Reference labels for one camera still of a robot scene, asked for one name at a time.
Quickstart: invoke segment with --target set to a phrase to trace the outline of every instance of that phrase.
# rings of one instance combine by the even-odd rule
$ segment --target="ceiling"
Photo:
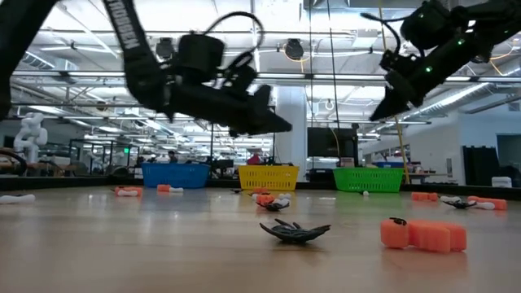
[[[147,32],[151,48],[158,42],[159,37],[173,37],[176,41],[183,34],[191,30],[203,31],[216,18],[232,11],[253,12],[262,21],[266,35],[265,42],[259,48],[258,60],[252,65],[258,72],[269,73],[321,73],[321,74],[383,74],[379,68],[381,53],[385,46],[394,47],[396,40],[389,30],[382,28],[379,23],[369,21],[359,16],[360,12],[369,12],[377,15],[379,10],[377,1],[372,0],[330,0],[331,17],[327,14],[327,1],[315,1],[317,9],[308,13],[302,9],[303,0],[134,0],[139,19]],[[383,18],[393,19],[410,14],[422,1],[402,0],[385,1]],[[401,22],[392,23],[392,27],[399,29]],[[235,17],[224,21],[214,30],[214,37],[220,38],[226,44],[226,58],[223,63],[229,63],[234,56],[250,48],[255,40],[252,33],[252,21],[247,18]],[[284,46],[288,38],[299,38],[304,51],[309,57],[306,62],[293,62],[278,48]],[[493,55],[501,57],[496,60],[500,67],[504,63],[519,57],[517,38],[500,44],[494,48]],[[35,37],[28,52],[38,58],[56,66],[67,64],[69,70],[111,72],[122,70],[122,61],[118,42],[112,32],[103,4],[99,0],[68,0],[57,4],[50,13],[41,31]],[[415,53],[412,46],[402,49],[402,53]],[[32,65],[20,63],[19,70],[36,70]],[[493,75],[490,64],[469,63],[456,75]],[[77,79],[78,84],[85,86],[71,86],[67,83],[50,77],[17,77],[13,83],[18,90],[13,96],[22,102],[42,103],[78,103],[79,105],[99,103],[127,104],[135,103],[122,79],[98,79],[96,76]],[[113,82],[114,86],[87,86],[87,82]],[[274,86],[284,86],[283,81],[273,80]],[[314,82],[313,94],[310,82],[302,80],[299,85],[305,87],[309,100],[309,120],[334,120],[335,110],[330,110],[329,102],[336,98],[339,102],[340,119],[366,120],[383,97],[383,84],[361,84],[348,81],[337,86],[324,82]],[[429,97],[434,97],[447,90],[439,88]],[[155,113],[147,109],[129,109],[128,107],[108,107],[100,111],[95,107],[67,107],[60,111],[80,116],[143,116],[154,117]],[[149,139],[152,135],[168,134],[175,138],[184,136],[180,144],[191,148],[195,145],[209,143],[209,133],[206,125],[195,123],[190,117],[179,116],[181,119],[173,124],[166,121],[157,121],[155,125],[143,125],[132,120],[94,120],[76,119],[88,125],[96,126],[95,133],[119,134],[131,133],[145,135]],[[100,125],[109,125],[112,128],[122,129],[116,133],[103,131]],[[235,146],[259,147],[271,151],[272,146],[254,138],[248,141],[244,138],[236,141]],[[171,143],[159,138],[152,141],[159,144]]]

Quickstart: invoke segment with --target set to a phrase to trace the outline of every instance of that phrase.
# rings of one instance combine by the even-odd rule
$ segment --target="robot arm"
[[[9,78],[57,0],[4,0],[0,4],[0,120],[11,108]],[[271,87],[247,92],[257,73],[249,67],[252,52],[264,40],[261,22],[252,14],[232,12],[222,16],[206,32],[181,37],[172,58],[158,63],[150,51],[132,0],[103,0],[123,51],[129,92],[144,106],[164,113],[175,112],[230,127],[230,134],[291,131],[291,125],[269,108]],[[220,69],[225,44],[208,36],[221,21],[246,16],[260,32],[256,46]],[[204,83],[223,80],[220,88]]]
[[[387,25],[390,21],[362,14]],[[390,86],[371,120],[380,120],[420,107],[427,93],[469,63],[488,62],[493,47],[521,30],[521,1],[498,0],[451,11],[438,0],[423,2],[401,25],[401,35],[420,51],[420,56],[402,56],[387,50],[380,66]],[[434,50],[425,55],[425,50]]]

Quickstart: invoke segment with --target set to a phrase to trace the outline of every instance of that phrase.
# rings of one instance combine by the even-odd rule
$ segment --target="blue basket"
[[[154,164],[142,163],[146,187],[168,184],[174,188],[203,188],[210,166],[206,164]]]

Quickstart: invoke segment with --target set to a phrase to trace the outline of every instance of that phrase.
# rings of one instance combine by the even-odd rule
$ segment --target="white column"
[[[277,163],[293,163],[299,166],[298,182],[305,181],[308,153],[308,129],[306,124],[306,97],[304,87],[281,86],[275,111],[293,125],[293,130],[275,134],[275,160]]]

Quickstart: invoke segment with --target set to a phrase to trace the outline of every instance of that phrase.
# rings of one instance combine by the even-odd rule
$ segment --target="plastic basket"
[[[341,191],[399,192],[402,168],[336,168],[336,188]]]
[[[265,187],[269,190],[295,190],[299,167],[296,166],[239,166],[241,188],[252,190]]]
[[[141,168],[146,187],[169,184],[174,188],[203,188],[210,171],[206,164],[142,163]]]

